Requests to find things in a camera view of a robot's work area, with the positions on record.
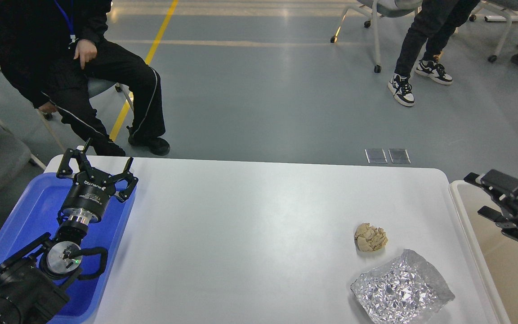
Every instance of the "black and white sneaker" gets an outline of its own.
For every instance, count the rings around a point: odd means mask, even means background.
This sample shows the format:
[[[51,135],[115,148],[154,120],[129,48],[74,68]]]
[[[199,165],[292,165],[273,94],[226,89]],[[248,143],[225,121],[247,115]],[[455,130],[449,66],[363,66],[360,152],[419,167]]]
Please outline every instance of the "black and white sneaker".
[[[438,84],[448,86],[453,83],[453,78],[445,72],[445,67],[435,61],[419,61],[415,73],[429,77]]]
[[[400,76],[399,74],[393,74],[393,78],[389,80],[387,88],[391,90],[393,98],[404,105],[405,107],[413,107],[415,105],[415,97],[411,93],[411,84],[409,84],[409,78]]]

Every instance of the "hand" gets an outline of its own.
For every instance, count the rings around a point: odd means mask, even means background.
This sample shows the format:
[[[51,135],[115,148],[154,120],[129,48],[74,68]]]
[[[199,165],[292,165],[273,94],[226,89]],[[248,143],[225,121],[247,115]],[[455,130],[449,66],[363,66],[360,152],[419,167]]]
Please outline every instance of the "hand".
[[[38,109],[42,113],[57,113],[57,107],[54,104],[52,104],[51,101],[47,101]]]
[[[91,61],[95,57],[97,57],[97,47],[95,47],[95,44],[87,39],[80,39],[80,41],[77,42],[76,55],[73,59],[80,59],[81,69],[83,70],[85,68],[85,63]]]

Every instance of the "white table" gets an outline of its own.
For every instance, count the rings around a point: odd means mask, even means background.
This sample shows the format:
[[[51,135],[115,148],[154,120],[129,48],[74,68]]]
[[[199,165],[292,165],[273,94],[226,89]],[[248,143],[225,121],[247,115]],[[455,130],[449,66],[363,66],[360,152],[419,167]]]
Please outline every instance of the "white table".
[[[89,160],[110,173],[126,161]],[[430,323],[496,324],[504,313],[439,170],[166,158],[132,169],[137,196],[95,323],[370,324],[349,286],[404,248],[456,295]],[[384,250],[356,250],[365,222],[386,230]]]

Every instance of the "black jacket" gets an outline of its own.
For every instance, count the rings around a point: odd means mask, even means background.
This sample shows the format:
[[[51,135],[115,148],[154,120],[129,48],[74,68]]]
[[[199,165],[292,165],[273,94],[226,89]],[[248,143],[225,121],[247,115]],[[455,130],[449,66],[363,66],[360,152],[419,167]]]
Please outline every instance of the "black jacket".
[[[103,40],[110,0],[58,0],[58,4],[68,17],[73,15],[76,37],[95,44]],[[69,35],[54,0],[0,0],[1,71],[35,108],[49,100],[41,92],[49,63],[74,55],[68,49]]]

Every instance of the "black pants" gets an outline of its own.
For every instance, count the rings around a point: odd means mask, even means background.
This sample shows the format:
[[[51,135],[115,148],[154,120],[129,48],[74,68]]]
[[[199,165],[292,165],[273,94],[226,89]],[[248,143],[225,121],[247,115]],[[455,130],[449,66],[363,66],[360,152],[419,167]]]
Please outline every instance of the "black pants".
[[[134,94],[132,127],[138,139],[159,137],[165,133],[163,119],[161,78],[142,58],[123,47],[103,40],[97,45],[97,57],[81,70],[74,50],[54,59],[45,78],[44,92],[58,107],[62,122],[69,124],[84,141],[92,138],[92,146],[100,155],[111,155],[105,126],[97,118],[97,110],[89,103],[88,77],[94,77],[129,86]]]
[[[423,59],[433,60],[435,55],[440,55],[455,29],[467,21],[477,4],[479,0],[424,0],[403,40],[395,73],[404,77],[411,75],[425,41]]]

